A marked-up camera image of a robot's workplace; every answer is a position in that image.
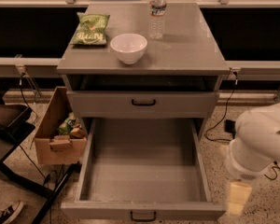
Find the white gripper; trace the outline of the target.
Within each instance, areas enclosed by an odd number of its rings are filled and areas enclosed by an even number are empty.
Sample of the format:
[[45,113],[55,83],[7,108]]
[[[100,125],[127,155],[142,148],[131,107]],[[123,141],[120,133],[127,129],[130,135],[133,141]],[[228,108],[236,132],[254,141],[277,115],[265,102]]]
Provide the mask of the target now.
[[[241,140],[233,139],[227,147],[224,164],[233,179],[254,181],[266,173],[272,162],[272,158],[260,155],[255,150],[245,146]],[[240,181],[230,182],[228,213],[240,216],[251,193],[252,186],[250,184]]]

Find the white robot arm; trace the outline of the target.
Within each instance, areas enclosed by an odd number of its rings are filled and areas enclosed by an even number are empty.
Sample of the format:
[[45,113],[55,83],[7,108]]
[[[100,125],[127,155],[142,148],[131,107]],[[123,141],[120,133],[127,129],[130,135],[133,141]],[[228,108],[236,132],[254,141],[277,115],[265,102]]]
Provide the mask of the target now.
[[230,216],[243,213],[251,183],[274,161],[280,162],[280,103],[245,111],[235,121],[235,136],[225,159],[231,177],[227,196]]

